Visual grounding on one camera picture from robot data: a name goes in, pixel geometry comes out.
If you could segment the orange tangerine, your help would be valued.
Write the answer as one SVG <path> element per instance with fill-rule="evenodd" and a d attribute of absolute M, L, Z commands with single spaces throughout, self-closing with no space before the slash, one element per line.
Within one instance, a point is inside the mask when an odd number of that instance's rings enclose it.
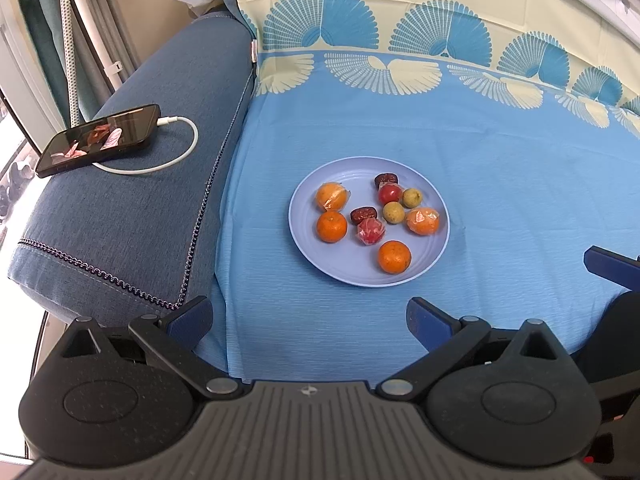
<path fill-rule="evenodd" d="M 378 248 L 378 266 L 385 273 L 404 273 L 411 260 L 410 249 L 399 240 L 389 240 Z"/>
<path fill-rule="evenodd" d="M 316 231 L 322 242 L 334 244 L 342 240 L 347 233 L 347 220 L 339 212 L 334 210 L 320 214 L 316 223 Z"/>

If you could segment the orange fruit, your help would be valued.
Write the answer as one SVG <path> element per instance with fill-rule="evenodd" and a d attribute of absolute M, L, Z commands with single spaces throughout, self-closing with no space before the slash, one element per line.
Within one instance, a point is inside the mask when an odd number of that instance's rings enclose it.
<path fill-rule="evenodd" d="M 416 207 L 408 212 L 406 225 L 416 235 L 434 235 L 439 229 L 439 212 L 431 207 Z"/>
<path fill-rule="evenodd" d="M 323 211 L 340 211 L 349 199 L 349 190 L 340 182 L 326 182 L 319 186 L 314 200 Z"/>

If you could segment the red fruit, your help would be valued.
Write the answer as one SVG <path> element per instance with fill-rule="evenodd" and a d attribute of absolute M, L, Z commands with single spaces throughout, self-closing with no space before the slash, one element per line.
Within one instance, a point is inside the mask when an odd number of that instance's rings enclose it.
<path fill-rule="evenodd" d="M 388 203 L 399 203 L 404 190 L 395 182 L 383 182 L 378 188 L 378 200 L 385 206 Z"/>
<path fill-rule="evenodd" d="M 374 245 L 382 240 L 385 231 L 385 224 L 378 218 L 363 220 L 357 226 L 358 240 L 365 245 Z"/>

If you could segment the small yellow longan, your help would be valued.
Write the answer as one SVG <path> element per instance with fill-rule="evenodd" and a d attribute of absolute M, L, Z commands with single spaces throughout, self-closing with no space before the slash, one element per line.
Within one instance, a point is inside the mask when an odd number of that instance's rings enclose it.
<path fill-rule="evenodd" d="M 385 221 L 389 224 L 399 224 L 405 219 L 405 208 L 399 202 L 388 202 L 382 210 Z"/>

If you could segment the yellow-green longan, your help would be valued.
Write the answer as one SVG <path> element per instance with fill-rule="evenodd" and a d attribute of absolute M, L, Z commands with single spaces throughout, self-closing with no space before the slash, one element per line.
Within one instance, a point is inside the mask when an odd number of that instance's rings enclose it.
<path fill-rule="evenodd" d="M 406 188 L 401 197 L 402 204 L 408 209 L 419 207 L 422 200 L 423 194 L 418 188 Z"/>

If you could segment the dark red jujube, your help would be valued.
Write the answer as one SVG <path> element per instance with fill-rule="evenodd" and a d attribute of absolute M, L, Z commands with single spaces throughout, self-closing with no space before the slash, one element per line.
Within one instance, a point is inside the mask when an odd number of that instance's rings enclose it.
<path fill-rule="evenodd" d="M 381 186 L 389 183 L 391 184 L 398 183 L 398 177 L 396 176 L 396 174 L 391 174 L 390 172 L 386 172 L 385 174 L 378 174 L 374 178 L 374 184 L 376 188 L 380 188 Z"/>
<path fill-rule="evenodd" d="M 350 221 L 354 226 L 358 226 L 363 220 L 367 220 L 370 218 L 376 219 L 378 218 L 378 211 L 371 206 L 362 206 L 356 209 L 353 209 L 349 215 Z"/>

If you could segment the light purple plastic plate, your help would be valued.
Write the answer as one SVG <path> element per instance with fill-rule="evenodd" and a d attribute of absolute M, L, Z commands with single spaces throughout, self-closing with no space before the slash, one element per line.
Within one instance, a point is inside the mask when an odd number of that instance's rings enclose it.
<path fill-rule="evenodd" d="M 288 227 L 315 268 L 370 288 L 405 284 L 430 270 L 450 234 L 446 204 L 426 177 L 370 156 L 334 160 L 300 182 Z"/>

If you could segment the blue patterned sofa cover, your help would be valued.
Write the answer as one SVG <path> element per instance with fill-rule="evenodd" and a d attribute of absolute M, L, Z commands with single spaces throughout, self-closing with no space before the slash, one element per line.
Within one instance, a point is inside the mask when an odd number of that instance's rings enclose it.
<path fill-rule="evenodd" d="M 260 0 L 239 6 L 258 87 L 230 171 L 198 354 L 247 379 L 378 382 L 420 358 L 421 296 L 498 327 L 542 318 L 575 351 L 615 285 L 593 245 L 639 251 L 639 43 L 579 2 Z M 393 287 L 315 268 L 288 228 L 299 182 L 334 159 L 396 160 L 448 209 L 439 260 Z"/>

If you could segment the black smartphone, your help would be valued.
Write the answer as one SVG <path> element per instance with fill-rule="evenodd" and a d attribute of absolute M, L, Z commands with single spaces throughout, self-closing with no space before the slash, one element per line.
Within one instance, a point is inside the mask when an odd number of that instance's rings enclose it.
<path fill-rule="evenodd" d="M 160 107 L 148 104 L 59 132 L 42 151 L 35 174 L 51 177 L 142 150 L 159 119 Z"/>

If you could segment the white steamer stand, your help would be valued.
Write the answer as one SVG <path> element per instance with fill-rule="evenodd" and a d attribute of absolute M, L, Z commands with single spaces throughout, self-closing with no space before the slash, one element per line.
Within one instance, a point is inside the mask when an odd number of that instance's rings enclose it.
<path fill-rule="evenodd" d="M 122 66 L 119 60 L 114 58 L 108 43 L 111 41 L 107 32 L 101 28 L 104 22 L 104 13 L 100 7 L 106 0 L 73 0 L 79 15 L 79 23 L 84 26 L 88 36 L 88 43 L 91 44 L 96 58 L 99 60 L 101 70 L 113 91 L 122 85 L 120 71 Z"/>

